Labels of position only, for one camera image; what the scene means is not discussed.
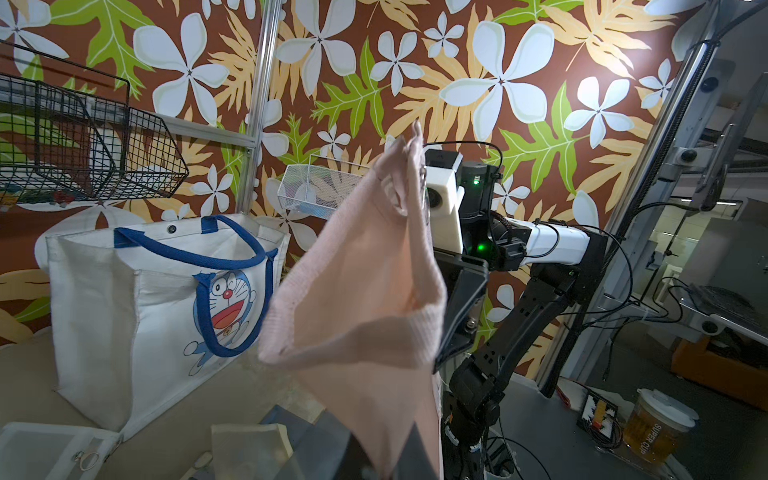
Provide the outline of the pink mesh pencil pouch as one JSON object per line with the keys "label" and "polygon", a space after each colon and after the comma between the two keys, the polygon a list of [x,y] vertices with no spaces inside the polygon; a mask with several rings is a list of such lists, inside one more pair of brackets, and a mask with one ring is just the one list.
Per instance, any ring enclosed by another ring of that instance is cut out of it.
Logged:
{"label": "pink mesh pencil pouch", "polygon": [[347,427],[389,477],[417,433],[441,474],[446,286],[434,257],[422,128],[399,137],[273,294],[258,343]]}

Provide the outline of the cream trimmed mesh pouch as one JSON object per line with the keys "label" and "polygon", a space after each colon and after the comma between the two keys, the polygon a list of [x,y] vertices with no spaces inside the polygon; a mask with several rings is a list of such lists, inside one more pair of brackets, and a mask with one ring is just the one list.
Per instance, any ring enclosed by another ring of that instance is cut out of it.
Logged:
{"label": "cream trimmed mesh pouch", "polygon": [[182,479],[275,479],[293,456],[282,424],[217,424],[211,440]]}

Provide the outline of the white Doraemon canvas bag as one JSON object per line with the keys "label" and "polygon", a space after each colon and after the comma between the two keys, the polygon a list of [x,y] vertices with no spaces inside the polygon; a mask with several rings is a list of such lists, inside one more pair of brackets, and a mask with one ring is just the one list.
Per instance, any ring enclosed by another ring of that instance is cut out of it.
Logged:
{"label": "white Doraemon canvas bag", "polygon": [[289,243],[238,214],[49,237],[59,394],[135,435],[256,344]]}

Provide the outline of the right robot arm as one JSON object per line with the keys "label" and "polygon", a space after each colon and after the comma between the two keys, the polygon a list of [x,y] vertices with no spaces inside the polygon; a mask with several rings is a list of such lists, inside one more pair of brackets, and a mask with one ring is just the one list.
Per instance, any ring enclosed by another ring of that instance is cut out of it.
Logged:
{"label": "right robot arm", "polygon": [[[493,211],[498,167],[462,164],[455,152],[431,150],[426,192],[434,255],[448,290],[440,350],[442,367],[467,354],[451,374],[440,422],[444,476],[482,479],[509,456],[487,452],[491,427],[517,364],[543,330],[595,292],[608,238],[595,227],[508,219]],[[489,276],[529,267],[530,279],[493,336],[469,352],[479,336],[470,312],[481,306]]]}

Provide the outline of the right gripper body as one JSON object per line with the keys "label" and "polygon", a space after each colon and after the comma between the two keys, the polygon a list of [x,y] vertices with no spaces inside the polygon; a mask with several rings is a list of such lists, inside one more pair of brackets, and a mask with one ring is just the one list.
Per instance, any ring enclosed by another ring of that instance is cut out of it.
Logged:
{"label": "right gripper body", "polygon": [[472,310],[485,296],[489,274],[517,266],[522,259],[525,243],[511,239],[500,216],[491,212],[494,186],[500,179],[497,166],[461,161],[457,181],[464,188],[459,207],[463,252],[434,247],[448,293],[435,370],[473,345],[479,321]]}

